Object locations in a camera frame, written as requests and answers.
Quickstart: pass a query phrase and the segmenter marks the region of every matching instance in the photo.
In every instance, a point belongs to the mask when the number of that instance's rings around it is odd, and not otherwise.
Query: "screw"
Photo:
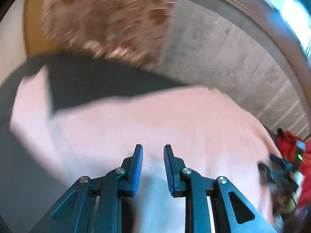
[[[119,167],[119,168],[116,169],[116,173],[117,173],[117,174],[125,173],[125,169],[122,168],[122,167]]]
[[[190,168],[186,168],[186,167],[182,171],[183,171],[184,174],[192,173],[192,170]]]
[[[79,179],[80,183],[86,183],[89,181],[89,177],[88,176],[82,176],[80,179]]]
[[[227,178],[224,176],[221,176],[218,178],[219,183],[226,184],[228,182]]]

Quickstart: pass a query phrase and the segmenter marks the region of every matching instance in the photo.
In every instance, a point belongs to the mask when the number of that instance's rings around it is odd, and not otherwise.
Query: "ribbed blue pad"
[[[169,186],[169,191],[171,192],[171,195],[173,196],[174,193],[174,180],[173,180],[173,174],[172,174],[172,168],[169,163],[169,157],[167,154],[167,149],[164,147],[164,164],[165,164],[165,171],[166,171],[166,178],[167,178],[167,184]]]
[[[134,176],[133,176],[133,196],[136,195],[136,192],[138,190],[140,174],[142,172],[143,154],[144,154],[143,147],[141,146],[140,150],[139,150],[139,155],[138,155],[138,158],[137,158],[136,169],[134,171]]]

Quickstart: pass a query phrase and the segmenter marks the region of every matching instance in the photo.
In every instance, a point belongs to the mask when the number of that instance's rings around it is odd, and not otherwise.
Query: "silver screw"
[[[79,179],[80,183],[86,183],[89,181],[89,177],[88,176],[82,176],[80,179]]]
[[[186,167],[182,171],[183,171],[184,174],[192,173],[192,170],[190,168],[186,168]]]
[[[119,168],[116,169],[116,173],[117,173],[117,174],[125,173],[125,169],[122,168],[122,167],[119,167]]]
[[[226,184],[228,182],[227,178],[224,176],[221,176],[218,178],[219,183]]]

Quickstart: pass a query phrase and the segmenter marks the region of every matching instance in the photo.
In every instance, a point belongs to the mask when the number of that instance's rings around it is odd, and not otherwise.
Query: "bright window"
[[[294,0],[266,0],[275,6],[282,16],[287,21],[296,36],[301,42],[303,50],[309,57],[311,55],[311,19],[305,8]]]

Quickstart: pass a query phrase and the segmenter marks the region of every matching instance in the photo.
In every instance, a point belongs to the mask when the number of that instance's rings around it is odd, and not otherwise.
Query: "red fabric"
[[[289,162],[293,162],[296,153],[296,142],[301,140],[290,133],[284,131],[283,135],[278,135],[276,138],[276,145],[280,150],[282,156]],[[298,207],[303,208],[309,201],[311,201],[311,141],[306,142],[306,150],[303,159],[306,163],[301,163],[299,171],[305,176],[302,184],[302,193],[298,201]]]

